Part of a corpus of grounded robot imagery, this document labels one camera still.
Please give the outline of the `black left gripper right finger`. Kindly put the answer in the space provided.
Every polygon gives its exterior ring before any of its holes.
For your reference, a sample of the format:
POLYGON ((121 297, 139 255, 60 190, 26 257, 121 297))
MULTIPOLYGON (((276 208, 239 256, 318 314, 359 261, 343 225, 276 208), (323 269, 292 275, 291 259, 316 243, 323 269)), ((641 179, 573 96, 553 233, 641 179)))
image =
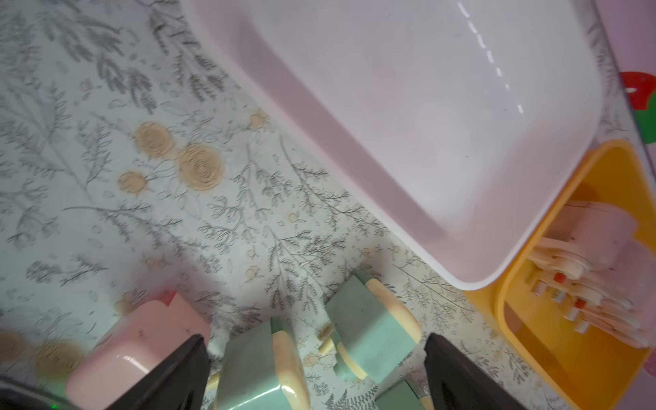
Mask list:
POLYGON ((524 409, 444 336, 430 334, 425 353, 425 370, 435 409, 524 409))

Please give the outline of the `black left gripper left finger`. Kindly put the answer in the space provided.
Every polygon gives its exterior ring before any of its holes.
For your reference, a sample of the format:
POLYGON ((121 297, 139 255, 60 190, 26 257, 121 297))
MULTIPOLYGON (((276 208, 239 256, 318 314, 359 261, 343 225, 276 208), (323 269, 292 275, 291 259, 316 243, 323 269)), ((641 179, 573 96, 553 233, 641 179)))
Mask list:
POLYGON ((193 335, 108 410, 199 410, 210 369, 204 338, 193 335))

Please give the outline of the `green sharpener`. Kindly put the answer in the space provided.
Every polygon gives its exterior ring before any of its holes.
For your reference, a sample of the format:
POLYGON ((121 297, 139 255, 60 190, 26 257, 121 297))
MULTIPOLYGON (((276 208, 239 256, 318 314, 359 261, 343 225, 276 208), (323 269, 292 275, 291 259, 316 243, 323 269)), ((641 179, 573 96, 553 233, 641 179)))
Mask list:
POLYGON ((432 398, 412 379, 403 379, 375 399, 379 410, 434 410, 432 398))
POLYGON ((419 344, 420 323, 381 281, 354 273, 327 302, 332 331, 319 348, 334 352, 344 381, 382 383, 419 344))
POLYGON ((282 319, 273 317, 227 342, 213 408, 311 408, 294 333, 282 319))

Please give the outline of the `yellow plastic storage box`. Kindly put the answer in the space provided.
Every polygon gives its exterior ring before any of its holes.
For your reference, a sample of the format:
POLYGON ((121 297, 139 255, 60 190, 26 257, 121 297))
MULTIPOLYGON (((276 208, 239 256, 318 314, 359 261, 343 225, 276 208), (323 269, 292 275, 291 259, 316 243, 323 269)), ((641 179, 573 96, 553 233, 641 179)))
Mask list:
POLYGON ((614 408, 655 345, 655 198, 633 146, 586 155, 507 271, 466 298, 571 407, 614 408))

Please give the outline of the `white plastic storage box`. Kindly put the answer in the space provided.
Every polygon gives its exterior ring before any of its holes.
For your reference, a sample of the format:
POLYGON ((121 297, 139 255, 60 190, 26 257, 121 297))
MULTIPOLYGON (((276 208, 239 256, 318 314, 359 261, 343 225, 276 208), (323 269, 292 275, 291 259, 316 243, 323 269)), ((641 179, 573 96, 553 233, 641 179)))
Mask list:
POLYGON ((451 285, 495 281, 584 157, 572 1, 184 1, 205 51, 451 285))

